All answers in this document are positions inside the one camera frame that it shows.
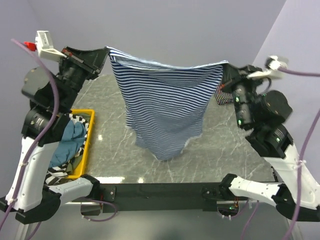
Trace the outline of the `black white striped tank top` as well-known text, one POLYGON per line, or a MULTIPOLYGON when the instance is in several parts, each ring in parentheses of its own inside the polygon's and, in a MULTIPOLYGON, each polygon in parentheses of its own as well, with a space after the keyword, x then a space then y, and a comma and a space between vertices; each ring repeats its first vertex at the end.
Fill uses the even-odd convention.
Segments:
POLYGON ((227 105, 234 102, 232 94, 223 92, 221 85, 216 88, 216 91, 214 92, 214 98, 218 105, 227 105))

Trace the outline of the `blue white striped tank top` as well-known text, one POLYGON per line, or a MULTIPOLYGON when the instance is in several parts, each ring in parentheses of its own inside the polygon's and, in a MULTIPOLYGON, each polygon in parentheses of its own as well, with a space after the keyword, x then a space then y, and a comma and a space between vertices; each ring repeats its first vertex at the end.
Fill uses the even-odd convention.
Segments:
POLYGON ((125 124, 135 132, 137 146, 167 161, 202 135, 204 116, 222 81, 226 60, 178 67, 115 48, 110 49, 109 59, 125 103, 125 124))

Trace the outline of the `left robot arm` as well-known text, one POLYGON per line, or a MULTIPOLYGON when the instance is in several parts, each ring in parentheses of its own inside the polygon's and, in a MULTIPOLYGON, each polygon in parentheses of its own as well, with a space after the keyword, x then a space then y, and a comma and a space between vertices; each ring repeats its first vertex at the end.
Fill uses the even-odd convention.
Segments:
POLYGON ((22 127, 21 154, 12 187, 0 199, 0 209, 15 213, 24 225, 49 220, 60 206, 86 198, 99 200, 100 182, 87 174, 76 180, 46 186, 50 161, 69 123, 69 113, 86 80, 102 71, 109 49, 78 50, 66 46, 58 53, 58 73, 43 64, 25 75, 22 94, 30 110, 22 127))

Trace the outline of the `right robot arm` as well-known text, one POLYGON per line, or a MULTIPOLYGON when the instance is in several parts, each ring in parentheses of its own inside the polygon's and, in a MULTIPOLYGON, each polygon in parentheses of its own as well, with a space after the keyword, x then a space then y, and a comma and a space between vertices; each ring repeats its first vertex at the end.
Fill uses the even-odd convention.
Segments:
POLYGON ((250 131, 246 140, 279 175, 281 182, 267 184, 227 174, 219 184, 222 198, 245 197, 269 204, 290 220, 320 220, 320 186, 301 160, 284 123, 292 113, 285 95, 277 90, 257 93, 257 86, 273 75, 258 67, 223 66, 221 90, 230 93, 237 125, 250 131))

